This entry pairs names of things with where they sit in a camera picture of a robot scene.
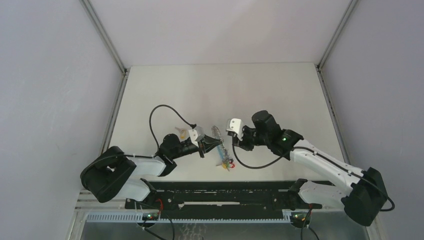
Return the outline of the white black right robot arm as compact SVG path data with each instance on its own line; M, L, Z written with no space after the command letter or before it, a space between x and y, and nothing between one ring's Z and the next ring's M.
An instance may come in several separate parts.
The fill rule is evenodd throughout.
M267 110L256 112L249 127L239 118L230 118L226 132L232 138L231 147L252 151L267 147L274 155L300 164L329 181L331 185L300 178L290 189L289 203L295 208L318 204L343 210L354 222L369 227L380 212L395 208L389 197L382 174L375 168L367 170L352 166L318 149L298 132L281 128Z

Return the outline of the yellow tagged key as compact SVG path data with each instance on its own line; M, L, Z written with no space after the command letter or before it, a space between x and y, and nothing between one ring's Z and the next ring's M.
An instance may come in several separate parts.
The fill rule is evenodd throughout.
M179 135L179 138L181 140L186 139L186 137L187 137L187 129L186 128L175 127L175 129L178 131L178 135Z

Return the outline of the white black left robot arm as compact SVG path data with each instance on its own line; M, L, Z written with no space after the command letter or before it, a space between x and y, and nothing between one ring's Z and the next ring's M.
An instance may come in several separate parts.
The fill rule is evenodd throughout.
M165 177L177 167L176 159L194 153L204 158L221 143L219 138L207 135L199 141L181 141L171 133L163 138L155 156L125 154L118 146L112 146L81 172L81 184L100 203L120 197L133 199L149 209L155 205L157 196L142 176Z

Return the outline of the round key organizer with rings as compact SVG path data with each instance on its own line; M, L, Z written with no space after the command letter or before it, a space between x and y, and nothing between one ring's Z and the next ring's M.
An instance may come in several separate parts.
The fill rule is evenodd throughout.
M229 163L229 161L231 160L231 157L230 157L230 155L228 153L228 150L226 149L226 147L224 145L224 138L222 137L219 128L216 125L213 125L211 127L211 131L212 131L212 134L213 134L213 137L214 138L221 139L222 140L222 144L217 147L219 156L221 158L221 161L222 162Z

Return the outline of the green tagged key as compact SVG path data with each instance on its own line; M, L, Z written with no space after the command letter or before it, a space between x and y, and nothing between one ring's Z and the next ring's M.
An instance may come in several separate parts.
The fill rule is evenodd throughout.
M216 167L220 167L223 168L225 170L230 170L231 169L231 164L230 163L226 163L226 162L220 162L216 165Z

